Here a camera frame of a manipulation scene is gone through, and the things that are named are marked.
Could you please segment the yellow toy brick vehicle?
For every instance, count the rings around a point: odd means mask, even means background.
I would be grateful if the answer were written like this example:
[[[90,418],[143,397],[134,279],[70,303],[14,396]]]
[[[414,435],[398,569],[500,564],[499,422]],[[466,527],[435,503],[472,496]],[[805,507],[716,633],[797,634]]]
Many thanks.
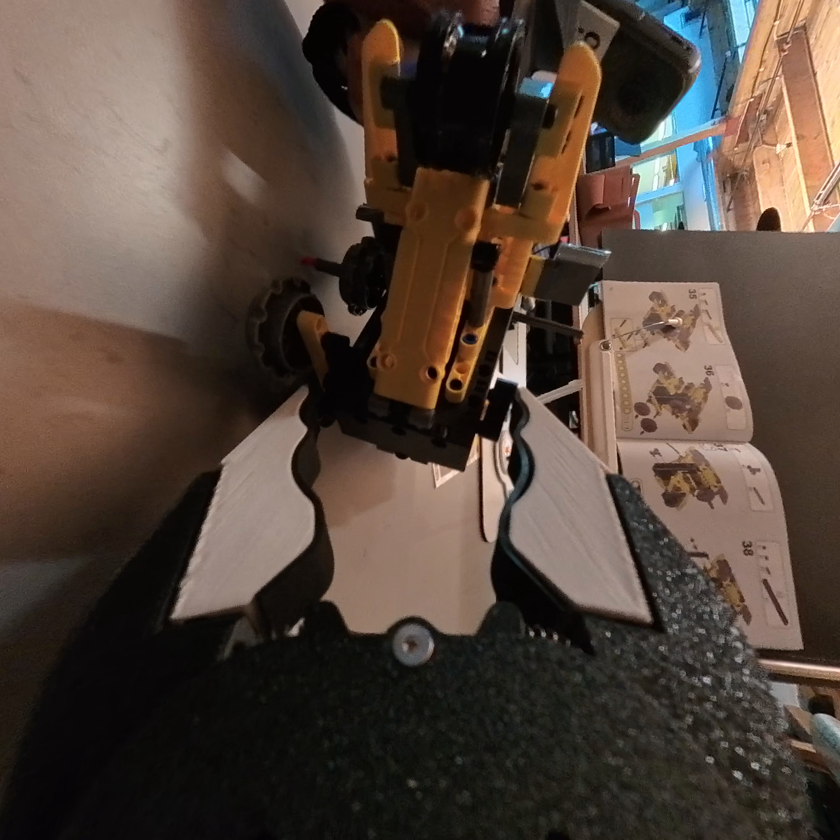
[[[420,13],[416,57],[396,21],[362,24],[324,3],[304,39],[320,87],[364,132],[364,203],[373,235],[335,278],[356,340],[332,331],[302,279],[254,300],[248,343],[282,380],[316,388],[319,419],[401,459],[462,471],[477,438],[498,440],[517,386],[491,384],[521,297],[554,267],[602,84],[583,40],[562,47],[548,90],[523,76],[526,24]]]

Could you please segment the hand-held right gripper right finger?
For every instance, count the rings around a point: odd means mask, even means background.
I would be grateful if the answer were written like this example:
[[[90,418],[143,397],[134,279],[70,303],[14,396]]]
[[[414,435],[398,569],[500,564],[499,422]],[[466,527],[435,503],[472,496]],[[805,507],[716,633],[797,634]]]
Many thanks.
[[[527,629],[592,650],[589,619],[655,628],[655,608],[611,484],[580,439],[528,390],[511,405],[512,491],[490,578]]]

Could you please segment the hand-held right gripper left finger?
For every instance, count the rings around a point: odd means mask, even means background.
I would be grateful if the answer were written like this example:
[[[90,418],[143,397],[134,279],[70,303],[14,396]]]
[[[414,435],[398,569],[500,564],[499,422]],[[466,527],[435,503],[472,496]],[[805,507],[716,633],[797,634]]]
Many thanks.
[[[244,616],[258,634],[296,627],[334,560],[316,482],[317,400],[298,388],[222,461],[171,608],[174,623]]]

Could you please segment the open instruction booklet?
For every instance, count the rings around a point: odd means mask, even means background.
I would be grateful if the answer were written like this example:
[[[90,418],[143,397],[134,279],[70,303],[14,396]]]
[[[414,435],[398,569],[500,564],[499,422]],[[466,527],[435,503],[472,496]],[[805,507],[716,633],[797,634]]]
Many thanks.
[[[604,280],[622,475],[706,573],[751,645],[800,651],[780,484],[717,283]]]

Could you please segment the white book stand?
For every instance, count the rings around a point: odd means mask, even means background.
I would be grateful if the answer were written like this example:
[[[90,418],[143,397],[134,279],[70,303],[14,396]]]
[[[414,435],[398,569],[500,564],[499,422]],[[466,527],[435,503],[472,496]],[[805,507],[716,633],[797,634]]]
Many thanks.
[[[630,484],[631,496],[646,503],[618,465],[601,284],[718,284],[752,408],[751,443],[780,484],[804,645],[757,649],[779,678],[817,681],[796,672],[838,669],[838,234],[624,230],[605,233],[604,247],[608,261],[583,323],[579,378],[536,397],[603,462],[615,496]],[[744,631],[678,540],[677,548]]]

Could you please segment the dark grey axle rod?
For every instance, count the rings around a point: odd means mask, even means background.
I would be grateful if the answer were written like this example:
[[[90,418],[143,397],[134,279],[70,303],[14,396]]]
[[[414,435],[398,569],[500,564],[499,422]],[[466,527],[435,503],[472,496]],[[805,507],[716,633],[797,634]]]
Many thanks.
[[[579,342],[584,335],[581,329],[577,329],[571,325],[559,323],[547,318],[539,318],[526,312],[513,312],[511,323],[522,323],[531,329],[563,335],[575,342]]]

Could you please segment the person's left hand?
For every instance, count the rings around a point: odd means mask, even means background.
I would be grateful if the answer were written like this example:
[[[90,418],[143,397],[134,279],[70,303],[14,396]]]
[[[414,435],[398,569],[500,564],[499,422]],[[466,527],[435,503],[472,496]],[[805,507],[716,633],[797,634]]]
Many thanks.
[[[440,14],[461,14],[471,24],[494,24],[515,6],[514,1],[338,1],[337,4],[346,6],[365,21],[388,19],[404,36],[422,34]]]

